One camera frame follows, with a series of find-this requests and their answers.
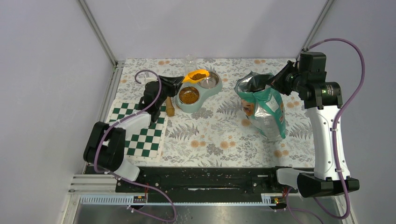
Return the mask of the mint double pet bowl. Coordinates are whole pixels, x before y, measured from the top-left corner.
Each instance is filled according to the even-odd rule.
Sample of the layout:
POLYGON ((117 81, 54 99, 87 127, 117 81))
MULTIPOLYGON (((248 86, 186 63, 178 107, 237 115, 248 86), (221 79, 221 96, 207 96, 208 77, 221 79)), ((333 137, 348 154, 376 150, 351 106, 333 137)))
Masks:
POLYGON ((222 89, 220 76, 214 71, 209 71, 209 73, 207 78, 196 84, 182 83, 175 103, 183 112, 197 112, 209 97, 220 93, 222 89))

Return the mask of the clear plastic bottle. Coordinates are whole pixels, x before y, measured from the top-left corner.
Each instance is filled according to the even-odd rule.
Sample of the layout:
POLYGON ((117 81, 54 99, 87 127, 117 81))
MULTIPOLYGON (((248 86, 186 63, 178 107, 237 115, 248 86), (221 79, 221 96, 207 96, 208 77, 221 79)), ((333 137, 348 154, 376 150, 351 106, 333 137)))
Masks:
POLYGON ((197 70, 197 59, 194 55, 187 55, 184 58, 184 71, 185 74, 187 75, 190 72, 193 72, 197 70))

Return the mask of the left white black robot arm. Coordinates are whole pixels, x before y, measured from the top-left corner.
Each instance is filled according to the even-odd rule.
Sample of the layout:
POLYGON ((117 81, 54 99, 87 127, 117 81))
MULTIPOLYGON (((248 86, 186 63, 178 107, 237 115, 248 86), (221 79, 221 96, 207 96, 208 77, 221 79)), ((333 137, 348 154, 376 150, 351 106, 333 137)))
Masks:
POLYGON ((176 96, 183 79, 183 76, 158 76, 147 81, 137 108, 130 115, 110 123, 96 122, 83 153, 84 161, 96 166, 99 172, 127 179, 127 186, 132 191, 141 191, 145 180, 139 176, 140 169, 124 157, 126 141, 159 119, 163 103, 176 96))

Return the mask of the green white chessboard mat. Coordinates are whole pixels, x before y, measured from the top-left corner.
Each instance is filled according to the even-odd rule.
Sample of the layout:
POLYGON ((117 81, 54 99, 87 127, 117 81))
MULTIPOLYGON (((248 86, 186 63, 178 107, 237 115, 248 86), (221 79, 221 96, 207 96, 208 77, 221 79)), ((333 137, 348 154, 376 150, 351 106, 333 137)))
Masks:
MULTIPOLYGON (((159 162, 165 140, 168 116, 165 105, 161 106, 160 116, 148 128, 134 132, 125 141, 125 158, 132 161, 159 162)), ((114 122, 137 110, 137 104, 132 101, 115 99, 110 107, 107 122, 114 122)))

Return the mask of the brown wooden rolling pin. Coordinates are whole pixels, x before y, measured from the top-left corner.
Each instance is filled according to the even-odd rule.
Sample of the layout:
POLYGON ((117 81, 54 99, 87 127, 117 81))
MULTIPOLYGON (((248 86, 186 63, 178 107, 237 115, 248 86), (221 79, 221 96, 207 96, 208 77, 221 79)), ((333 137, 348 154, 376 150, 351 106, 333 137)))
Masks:
POLYGON ((165 110, 165 111, 166 111, 166 114, 167 114, 169 117, 175 116, 175 108, 174 108, 174 106, 173 106, 171 97, 167 97, 167 98, 166 98, 166 100, 165 100, 165 106, 166 106, 166 110, 165 110))

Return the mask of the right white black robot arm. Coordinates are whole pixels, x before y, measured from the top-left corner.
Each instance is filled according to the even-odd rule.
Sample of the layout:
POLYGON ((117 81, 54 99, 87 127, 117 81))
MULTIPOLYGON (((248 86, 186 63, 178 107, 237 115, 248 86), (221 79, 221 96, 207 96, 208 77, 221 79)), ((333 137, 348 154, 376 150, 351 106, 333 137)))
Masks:
POLYGON ((350 176, 347 167, 340 119, 343 105, 341 87, 327 82, 326 55, 321 52, 303 52, 298 62, 286 66, 270 79, 270 86, 281 94, 298 93, 304 102, 311 122, 315 167, 313 172, 280 167, 268 179, 269 189, 280 192, 287 186, 299 191, 302 197, 337 196, 345 191, 359 190, 359 180, 350 176))

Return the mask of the floral patterned table mat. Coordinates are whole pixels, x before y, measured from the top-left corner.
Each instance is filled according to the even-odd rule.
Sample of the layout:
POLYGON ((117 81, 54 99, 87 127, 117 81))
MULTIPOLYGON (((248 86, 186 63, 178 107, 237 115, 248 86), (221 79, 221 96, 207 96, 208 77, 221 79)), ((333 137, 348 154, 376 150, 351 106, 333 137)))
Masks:
POLYGON ((297 94, 283 96, 285 139, 267 140, 247 119, 234 91, 238 79, 251 71, 276 74, 286 59, 198 59, 197 67, 216 72, 220 93, 194 113, 175 109, 169 117, 159 162, 132 161, 137 166, 274 167, 315 165, 313 132, 297 94))

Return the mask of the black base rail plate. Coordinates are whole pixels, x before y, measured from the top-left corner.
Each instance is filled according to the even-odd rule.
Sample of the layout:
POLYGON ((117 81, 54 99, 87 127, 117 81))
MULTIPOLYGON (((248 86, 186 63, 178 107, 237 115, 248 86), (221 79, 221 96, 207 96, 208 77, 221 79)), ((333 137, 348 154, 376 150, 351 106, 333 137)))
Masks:
POLYGON ((174 203, 261 203, 282 197, 275 168, 141 167, 137 183, 156 187, 174 203))

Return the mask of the orange plastic scoop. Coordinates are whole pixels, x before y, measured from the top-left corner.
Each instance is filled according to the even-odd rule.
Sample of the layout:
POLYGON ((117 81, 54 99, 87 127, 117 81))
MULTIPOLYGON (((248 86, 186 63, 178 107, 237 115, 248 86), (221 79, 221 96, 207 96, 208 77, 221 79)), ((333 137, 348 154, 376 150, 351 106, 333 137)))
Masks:
POLYGON ((191 71, 184 77, 182 83, 196 84, 202 81, 204 78, 207 78, 209 75, 210 75, 209 71, 204 69, 191 71))

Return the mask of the green pet food bag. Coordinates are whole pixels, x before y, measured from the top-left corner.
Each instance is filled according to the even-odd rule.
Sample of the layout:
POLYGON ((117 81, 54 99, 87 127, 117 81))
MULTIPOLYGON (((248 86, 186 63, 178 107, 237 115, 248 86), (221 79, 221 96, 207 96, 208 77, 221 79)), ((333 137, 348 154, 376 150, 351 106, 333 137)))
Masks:
POLYGON ((270 87, 271 73, 251 71, 237 80, 234 91, 247 119, 269 141, 285 139, 286 119, 281 94, 270 87))

